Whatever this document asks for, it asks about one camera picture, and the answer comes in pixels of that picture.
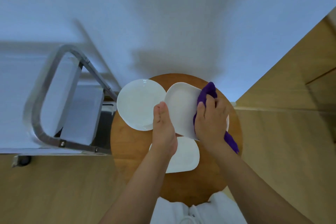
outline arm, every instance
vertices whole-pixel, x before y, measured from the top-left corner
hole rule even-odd
[[[197,107],[195,132],[216,159],[248,223],[312,223],[264,182],[223,140],[230,106],[207,95]]]
[[[167,105],[161,102],[153,112],[152,147],[100,224],[151,221],[169,161],[177,150],[177,138]]]

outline white plate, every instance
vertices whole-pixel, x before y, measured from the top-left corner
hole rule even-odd
[[[183,136],[178,137],[177,142],[176,153],[170,159],[166,174],[191,171],[200,161],[200,151],[195,140]]]
[[[197,111],[197,98],[201,90],[185,82],[173,84],[166,93],[165,102],[169,109],[170,120],[175,132],[198,140],[195,135],[193,118]],[[229,116],[226,118],[229,129]]]
[[[155,81],[139,79],[124,86],[117,99],[117,109],[127,125],[136,130],[153,129],[153,108],[163,101],[164,88]]]

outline purple towel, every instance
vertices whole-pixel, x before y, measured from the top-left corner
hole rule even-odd
[[[216,87],[213,84],[213,82],[209,82],[202,90],[201,93],[199,94],[198,98],[197,98],[197,105],[199,102],[203,102],[204,106],[206,107],[206,100],[207,100],[207,94],[209,94],[210,96],[212,96],[213,98],[217,98],[217,93],[216,93]],[[224,135],[224,140],[225,142],[227,142],[227,144],[233,149],[233,151],[235,153],[238,154],[239,149],[238,149],[238,145],[237,143],[233,140],[233,137],[227,132],[225,131],[225,135]]]

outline wooden tabletop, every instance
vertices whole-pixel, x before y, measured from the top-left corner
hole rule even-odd
[[[186,82],[202,89],[208,82],[187,74],[162,74],[150,78],[158,82],[166,91],[176,82]],[[219,91],[218,97],[230,102]],[[243,136],[236,111],[229,113],[229,133],[239,148],[243,150]],[[111,127],[111,151],[115,165],[128,182],[152,143],[152,131],[138,131],[129,127],[116,112]],[[199,147],[199,164],[191,171],[166,174],[160,196],[170,202],[183,202],[187,206],[207,202],[209,197],[226,187],[214,158],[208,154],[202,144]]]

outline white pants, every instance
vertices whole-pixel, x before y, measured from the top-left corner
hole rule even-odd
[[[188,208],[181,202],[171,203],[162,197],[156,201],[150,224],[246,224],[238,205],[223,192],[212,194],[208,202]]]

